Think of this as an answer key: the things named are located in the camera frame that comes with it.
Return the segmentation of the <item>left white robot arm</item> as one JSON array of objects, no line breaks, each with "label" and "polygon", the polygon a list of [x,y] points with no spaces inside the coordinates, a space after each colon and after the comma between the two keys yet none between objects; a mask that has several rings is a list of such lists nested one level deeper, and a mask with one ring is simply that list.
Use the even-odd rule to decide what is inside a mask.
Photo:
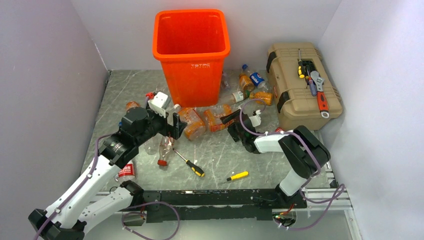
[{"label": "left white robot arm", "polygon": [[104,135],[95,144],[92,162],[79,178],[46,209],[33,210],[28,220],[36,230],[34,239],[82,240],[96,225],[119,210],[137,210],[156,202],[145,201],[145,191],[132,180],[91,203],[103,185],[139,154],[139,147],[157,134],[177,140],[187,123],[177,113],[163,108],[130,108],[121,119],[117,132]]}]

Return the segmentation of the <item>clear bottle by left arm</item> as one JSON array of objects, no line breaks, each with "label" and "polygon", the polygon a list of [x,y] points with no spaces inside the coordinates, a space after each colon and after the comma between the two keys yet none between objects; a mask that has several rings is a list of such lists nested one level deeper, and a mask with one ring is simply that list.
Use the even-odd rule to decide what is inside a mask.
[{"label": "clear bottle by left arm", "polygon": [[148,155],[155,155],[159,150],[159,140],[156,137],[152,137],[144,143],[144,150]]}]

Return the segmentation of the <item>red cap clear bottle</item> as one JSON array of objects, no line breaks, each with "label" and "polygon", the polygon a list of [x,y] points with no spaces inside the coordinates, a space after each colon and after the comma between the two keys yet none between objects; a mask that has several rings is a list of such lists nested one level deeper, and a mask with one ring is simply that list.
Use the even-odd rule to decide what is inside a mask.
[{"label": "red cap clear bottle", "polygon": [[169,136],[163,136],[159,145],[159,158],[157,164],[161,167],[168,165],[168,158],[170,153],[173,151],[175,139]]}]

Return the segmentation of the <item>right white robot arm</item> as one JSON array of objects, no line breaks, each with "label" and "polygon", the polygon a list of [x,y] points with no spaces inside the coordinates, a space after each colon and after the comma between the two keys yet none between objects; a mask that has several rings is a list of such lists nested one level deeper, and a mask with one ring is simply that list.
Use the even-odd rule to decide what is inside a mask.
[{"label": "right white robot arm", "polygon": [[318,138],[304,125],[290,131],[260,133],[261,110],[251,116],[238,109],[220,118],[228,124],[227,131],[235,142],[241,142],[247,152],[253,154],[282,153],[290,169],[275,187],[276,203],[289,207],[299,190],[330,160],[331,154]]}]

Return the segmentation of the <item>large orange bottle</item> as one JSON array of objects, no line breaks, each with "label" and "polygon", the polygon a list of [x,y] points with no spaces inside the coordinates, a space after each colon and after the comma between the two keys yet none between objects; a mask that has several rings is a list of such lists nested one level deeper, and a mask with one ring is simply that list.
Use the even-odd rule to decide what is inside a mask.
[{"label": "large orange bottle", "polygon": [[194,108],[181,107],[179,104],[175,104],[173,108],[180,119],[187,123],[183,133],[189,141],[196,140],[206,132],[206,125]]},{"label": "large orange bottle", "polygon": [[218,132],[227,128],[230,124],[234,123],[231,119],[227,123],[222,123],[221,118],[232,113],[232,108],[228,104],[216,105],[203,111],[203,116],[210,132]]}]

